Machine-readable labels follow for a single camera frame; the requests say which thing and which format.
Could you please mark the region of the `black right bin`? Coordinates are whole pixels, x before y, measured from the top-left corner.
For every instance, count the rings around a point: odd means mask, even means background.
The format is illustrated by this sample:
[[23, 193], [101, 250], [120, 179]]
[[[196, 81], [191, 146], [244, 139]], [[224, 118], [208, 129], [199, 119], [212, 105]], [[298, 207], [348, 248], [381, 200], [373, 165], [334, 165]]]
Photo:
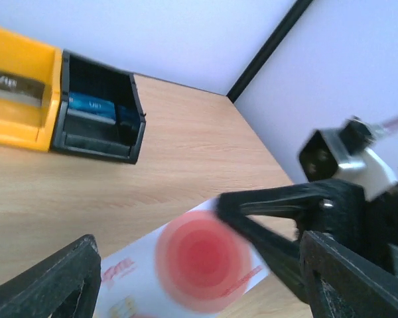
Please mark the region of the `black right bin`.
[[51, 149], [136, 164], [146, 115], [133, 73], [64, 50], [60, 82]]

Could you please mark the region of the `red white credit card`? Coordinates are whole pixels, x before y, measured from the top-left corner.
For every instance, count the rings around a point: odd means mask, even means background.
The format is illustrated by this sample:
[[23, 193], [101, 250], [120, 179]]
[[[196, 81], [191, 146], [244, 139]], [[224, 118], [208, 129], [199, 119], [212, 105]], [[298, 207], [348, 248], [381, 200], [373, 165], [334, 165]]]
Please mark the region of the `red white credit card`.
[[269, 275], [210, 199], [101, 262], [94, 317], [217, 317]]

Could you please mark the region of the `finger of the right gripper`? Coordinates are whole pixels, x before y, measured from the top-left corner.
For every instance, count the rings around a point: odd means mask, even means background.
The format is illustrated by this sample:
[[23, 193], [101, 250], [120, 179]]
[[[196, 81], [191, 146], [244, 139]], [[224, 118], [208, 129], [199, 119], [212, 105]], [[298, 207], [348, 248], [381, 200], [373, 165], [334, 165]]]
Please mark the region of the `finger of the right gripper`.
[[299, 236], [305, 231], [328, 233], [357, 251], [361, 246], [364, 205], [362, 186], [346, 181], [317, 181], [223, 193], [217, 200], [216, 215], [255, 247], [282, 283], [300, 300], [306, 300], [300, 272], [301, 239], [290, 241], [249, 216], [292, 219]]

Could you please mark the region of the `grey VIP card in bin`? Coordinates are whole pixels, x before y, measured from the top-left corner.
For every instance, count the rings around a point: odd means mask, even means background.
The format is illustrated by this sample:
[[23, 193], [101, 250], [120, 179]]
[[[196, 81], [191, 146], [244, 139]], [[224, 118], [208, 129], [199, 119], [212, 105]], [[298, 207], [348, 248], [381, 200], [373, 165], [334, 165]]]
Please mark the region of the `grey VIP card in bin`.
[[45, 85], [31, 78], [0, 70], [0, 98], [41, 107]]

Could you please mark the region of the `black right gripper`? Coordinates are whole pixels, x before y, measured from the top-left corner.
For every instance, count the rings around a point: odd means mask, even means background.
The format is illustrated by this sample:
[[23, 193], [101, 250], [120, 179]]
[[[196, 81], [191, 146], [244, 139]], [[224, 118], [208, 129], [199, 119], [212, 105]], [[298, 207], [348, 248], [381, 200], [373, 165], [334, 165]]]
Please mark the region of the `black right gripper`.
[[398, 179], [372, 172], [359, 181], [332, 178], [333, 239], [358, 272], [398, 279]]

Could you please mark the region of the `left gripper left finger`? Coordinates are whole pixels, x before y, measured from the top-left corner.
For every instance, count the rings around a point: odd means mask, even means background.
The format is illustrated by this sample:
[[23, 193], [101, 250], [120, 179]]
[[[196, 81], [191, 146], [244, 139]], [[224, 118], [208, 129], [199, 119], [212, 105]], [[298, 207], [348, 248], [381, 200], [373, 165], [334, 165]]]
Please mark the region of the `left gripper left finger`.
[[84, 235], [0, 285], [0, 317], [92, 317], [101, 284], [94, 235]]

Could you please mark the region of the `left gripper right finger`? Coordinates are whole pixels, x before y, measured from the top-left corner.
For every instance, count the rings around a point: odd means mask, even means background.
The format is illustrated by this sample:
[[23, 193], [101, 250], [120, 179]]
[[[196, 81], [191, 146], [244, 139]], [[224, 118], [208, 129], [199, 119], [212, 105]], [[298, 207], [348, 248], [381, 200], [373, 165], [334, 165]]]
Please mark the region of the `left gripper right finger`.
[[306, 232], [300, 268], [314, 317], [398, 317], [398, 278], [334, 239]]

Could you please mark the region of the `yellow middle bin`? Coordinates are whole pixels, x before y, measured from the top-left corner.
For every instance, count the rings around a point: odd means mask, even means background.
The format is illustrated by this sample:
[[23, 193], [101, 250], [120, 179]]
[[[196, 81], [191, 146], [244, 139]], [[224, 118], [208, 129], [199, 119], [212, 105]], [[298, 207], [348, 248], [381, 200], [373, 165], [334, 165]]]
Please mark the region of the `yellow middle bin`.
[[61, 67], [59, 48], [0, 28], [0, 144], [49, 150]]

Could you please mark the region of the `black enclosure frame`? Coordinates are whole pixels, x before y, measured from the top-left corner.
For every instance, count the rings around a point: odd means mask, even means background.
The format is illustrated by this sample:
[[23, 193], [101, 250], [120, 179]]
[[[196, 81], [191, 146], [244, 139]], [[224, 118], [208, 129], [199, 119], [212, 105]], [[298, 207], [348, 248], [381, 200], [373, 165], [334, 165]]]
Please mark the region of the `black enclosure frame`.
[[246, 87], [258, 74], [260, 69], [264, 66], [266, 61], [274, 53], [312, 2], [313, 0], [296, 0], [294, 2], [293, 6], [288, 10], [281, 22], [276, 26], [275, 30], [247, 65], [246, 69], [244, 69], [242, 74], [238, 77], [232, 88], [228, 91], [226, 97], [232, 103], [235, 103], [239, 96], [245, 91]]

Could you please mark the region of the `blue VIP card in bin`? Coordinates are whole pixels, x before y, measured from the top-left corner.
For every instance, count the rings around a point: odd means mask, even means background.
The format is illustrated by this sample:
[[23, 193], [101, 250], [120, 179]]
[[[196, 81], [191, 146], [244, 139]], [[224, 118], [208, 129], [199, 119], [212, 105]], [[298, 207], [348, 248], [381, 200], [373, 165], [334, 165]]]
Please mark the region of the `blue VIP card in bin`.
[[103, 123], [115, 124], [115, 106], [112, 102], [82, 93], [72, 92], [68, 98], [67, 114]]

